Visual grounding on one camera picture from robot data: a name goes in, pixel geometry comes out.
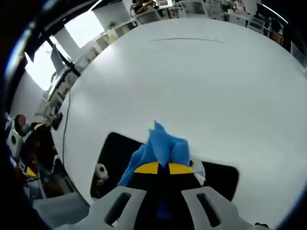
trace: blue towel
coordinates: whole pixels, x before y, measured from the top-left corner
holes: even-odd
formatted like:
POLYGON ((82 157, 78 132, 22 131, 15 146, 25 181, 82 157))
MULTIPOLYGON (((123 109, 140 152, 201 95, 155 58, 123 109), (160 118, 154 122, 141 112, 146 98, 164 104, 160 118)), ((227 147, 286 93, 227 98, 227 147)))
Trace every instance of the blue towel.
POLYGON ((134 171, 143 164, 158 161, 162 166, 172 162, 189 167, 189 160, 188 141, 169 135, 163 126, 155 121, 154 130, 149 130, 147 143, 133 153, 118 185, 126 186, 134 171))

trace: desk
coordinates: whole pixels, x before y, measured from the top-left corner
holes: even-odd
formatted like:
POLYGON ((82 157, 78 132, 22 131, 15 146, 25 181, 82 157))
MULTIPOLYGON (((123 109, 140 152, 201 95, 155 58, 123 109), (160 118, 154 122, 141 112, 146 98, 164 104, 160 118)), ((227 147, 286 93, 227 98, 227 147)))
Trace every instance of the desk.
MULTIPOLYGON (((306 98, 300 64, 248 28, 210 19, 138 26, 72 88, 65 168, 92 204, 92 177, 108 134, 145 142, 157 120, 189 141, 192 157, 236 167, 240 216, 274 229, 306 182, 306 98)), ((52 130, 60 157, 67 106, 66 98, 63 120, 52 130)))

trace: white tabletop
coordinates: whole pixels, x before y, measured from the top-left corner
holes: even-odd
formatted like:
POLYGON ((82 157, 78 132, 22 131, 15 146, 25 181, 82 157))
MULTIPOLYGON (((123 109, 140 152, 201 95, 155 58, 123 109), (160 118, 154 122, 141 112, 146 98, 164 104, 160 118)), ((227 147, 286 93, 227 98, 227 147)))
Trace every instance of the white tabletop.
MULTIPOLYGON (((233 203, 275 228, 307 175, 307 82, 298 61, 267 37, 210 19, 139 26, 106 48, 71 90, 65 168, 88 203, 104 141, 145 142, 154 120, 201 160, 239 170, 233 203)), ((61 155, 63 120, 52 131, 61 155)))

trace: white table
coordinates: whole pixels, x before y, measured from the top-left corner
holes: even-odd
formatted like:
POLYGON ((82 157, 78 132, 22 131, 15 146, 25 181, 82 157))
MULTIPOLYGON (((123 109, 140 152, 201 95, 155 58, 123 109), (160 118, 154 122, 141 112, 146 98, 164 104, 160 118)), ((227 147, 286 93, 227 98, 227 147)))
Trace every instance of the white table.
MULTIPOLYGON (((236 167, 233 203, 275 228, 307 175, 307 82, 280 45, 242 26, 172 19, 138 26, 106 48, 71 90, 65 168, 88 203, 110 132, 145 142, 154 120, 193 157, 236 167)), ((52 131, 61 156, 63 120, 52 131)))

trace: bright window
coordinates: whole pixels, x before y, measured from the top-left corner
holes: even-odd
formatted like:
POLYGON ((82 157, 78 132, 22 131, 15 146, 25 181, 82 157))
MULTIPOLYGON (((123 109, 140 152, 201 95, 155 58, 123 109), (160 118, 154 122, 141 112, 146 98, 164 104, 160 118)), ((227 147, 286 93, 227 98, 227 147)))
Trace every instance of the bright window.
MULTIPOLYGON (((69 55, 65 52, 62 46, 58 43, 54 36, 50 37, 52 43, 54 43, 59 52, 66 58, 70 59, 69 55)), ((51 85, 52 75, 56 69, 51 61, 52 48, 48 42, 44 42, 34 54, 34 61, 27 54, 25 54, 28 64, 25 66, 27 72, 31 75, 36 84, 43 90, 48 90, 51 85)))
POLYGON ((65 28, 79 48, 104 31, 93 11, 75 17, 65 24, 65 28))

